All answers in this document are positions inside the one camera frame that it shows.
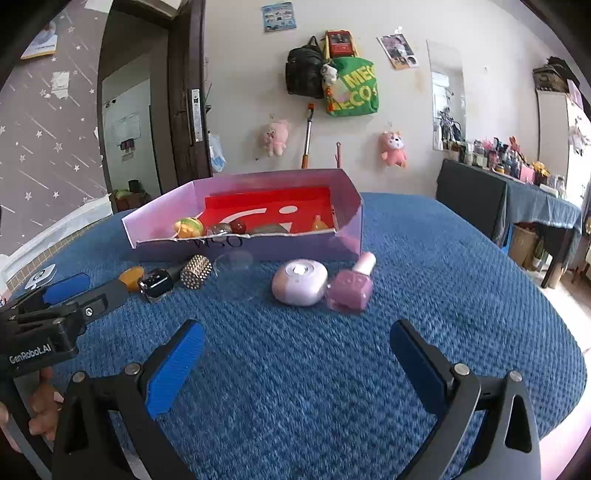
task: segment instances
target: table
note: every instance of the table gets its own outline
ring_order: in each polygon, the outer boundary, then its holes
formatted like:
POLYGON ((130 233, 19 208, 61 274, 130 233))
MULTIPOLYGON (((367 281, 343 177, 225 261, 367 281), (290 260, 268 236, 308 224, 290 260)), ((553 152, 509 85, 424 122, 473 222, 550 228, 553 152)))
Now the table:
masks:
MULTIPOLYGON (((249 301, 225 299, 227 284, 215 277, 201 290, 177 287, 156 304, 131 296, 89 325, 75 359, 55 366, 57 386, 65 389, 79 369, 110 375, 142 362, 195 318, 206 330, 205 353, 158 423, 197 478, 395 478, 434 426, 389 349, 390 327, 405 317, 450 362, 496 377, 519 370, 545 436, 586 383, 580 349, 551 304, 499 248, 435 199, 363 200, 363 247, 378 259, 364 314, 279 304, 270 289, 278 264, 265 262, 241 287, 235 283, 233 294, 250 294, 249 301)), ((56 263, 56 281, 83 271, 97 286, 136 264, 121 223, 126 213, 46 262, 56 263)), ((334 275, 351 264, 327 267, 334 275)), ((475 428, 450 475, 460 472, 475 428)))
POLYGON ((445 159, 436 198, 501 246, 513 223, 536 223, 544 249, 552 255, 542 288, 558 265, 573 258, 582 232, 581 209, 515 179, 445 159))

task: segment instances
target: human hand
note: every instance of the human hand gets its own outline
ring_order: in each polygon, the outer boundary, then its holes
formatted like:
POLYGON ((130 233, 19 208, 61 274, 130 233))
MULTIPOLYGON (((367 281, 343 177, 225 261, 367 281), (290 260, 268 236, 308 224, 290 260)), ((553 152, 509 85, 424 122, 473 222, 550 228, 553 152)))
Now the human hand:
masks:
MULTIPOLYGON (((51 384, 52 377, 53 370, 51 367, 41 369, 39 387, 37 387, 30 399, 30 405, 33 412, 35 412, 35 417, 29 421, 31 435, 43 434, 50 441, 56 439, 59 411, 64 401, 61 394, 51 384)), ((20 452, 20 448, 6 429, 8 418, 8 410, 0 403, 0 428, 11 447, 20 452)))

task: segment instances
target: star wallpaper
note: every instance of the star wallpaper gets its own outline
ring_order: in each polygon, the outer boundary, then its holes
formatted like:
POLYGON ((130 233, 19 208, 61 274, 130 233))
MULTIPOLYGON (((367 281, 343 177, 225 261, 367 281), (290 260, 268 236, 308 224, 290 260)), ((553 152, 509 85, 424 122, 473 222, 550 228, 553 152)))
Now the star wallpaper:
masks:
POLYGON ((107 14, 72 0, 53 55, 21 60, 0 91, 0 254, 106 193, 96 84, 107 14))

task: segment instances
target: white wall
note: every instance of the white wall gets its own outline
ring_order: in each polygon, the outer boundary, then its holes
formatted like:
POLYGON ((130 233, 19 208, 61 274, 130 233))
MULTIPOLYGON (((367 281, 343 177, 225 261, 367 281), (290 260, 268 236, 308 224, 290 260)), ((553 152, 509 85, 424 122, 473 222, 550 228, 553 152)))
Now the white wall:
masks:
POLYGON ((133 59, 103 80, 102 100, 105 102, 150 79, 150 56, 133 59))
POLYGON ((591 87, 589 86, 589 82, 584 77, 583 73, 581 72, 580 68, 573 60, 571 54, 560 41, 560 39, 556 36, 556 34, 552 31, 552 29, 546 25, 542 20, 532 14, 531 10, 524 5, 521 0, 492 0, 494 3, 499 5, 499 7, 503 8, 504 10, 508 11, 513 17, 515 17, 519 22, 524 24, 527 28, 529 28, 536 37, 538 37, 541 41, 546 43, 553 51, 554 54, 565 60, 566 63, 569 65, 570 69, 573 71, 575 76, 581 82, 580 91, 587 99, 591 99, 591 87))
POLYGON ((471 139, 517 137, 527 157, 537 155, 538 119, 532 69, 551 49, 528 28, 489 0, 294 0, 297 29, 262 31, 261 2, 207 2, 208 128, 219 134, 228 161, 224 173, 299 168, 306 131, 308 99, 285 90, 289 50, 327 29, 352 32, 359 53, 376 64, 380 110, 357 118, 332 118, 316 101, 310 167, 335 165, 336 142, 343 144, 343 165, 361 191, 433 195, 443 154, 431 149, 431 76, 426 40, 459 50, 466 92, 466 135, 471 139), (376 40, 402 25, 419 68, 397 72, 376 40), (292 124, 281 158, 268 158, 257 136, 269 121, 292 124), (408 167, 385 167, 377 137, 400 130, 408 167))

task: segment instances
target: white bottle cap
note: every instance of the white bottle cap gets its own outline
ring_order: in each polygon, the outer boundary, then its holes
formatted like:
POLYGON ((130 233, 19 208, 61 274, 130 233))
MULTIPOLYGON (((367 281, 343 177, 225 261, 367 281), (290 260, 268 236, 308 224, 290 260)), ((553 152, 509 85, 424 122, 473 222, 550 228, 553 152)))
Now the white bottle cap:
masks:
POLYGON ((369 276, 375 266, 375 255, 371 252, 364 252, 357 260, 357 263, 353 267, 354 272, 359 272, 369 276))

